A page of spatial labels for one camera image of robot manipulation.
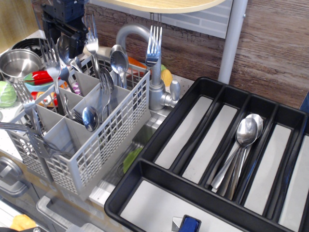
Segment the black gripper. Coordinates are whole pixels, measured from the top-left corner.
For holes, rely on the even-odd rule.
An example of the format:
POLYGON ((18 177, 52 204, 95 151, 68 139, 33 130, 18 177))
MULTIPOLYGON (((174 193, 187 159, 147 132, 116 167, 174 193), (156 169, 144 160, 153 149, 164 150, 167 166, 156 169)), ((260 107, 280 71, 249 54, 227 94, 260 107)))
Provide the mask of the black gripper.
POLYGON ((57 40, 62 33, 69 37, 69 58, 75 58, 84 50, 84 39, 88 32, 82 22, 86 0, 53 0, 42 3, 42 24, 45 37, 57 40))

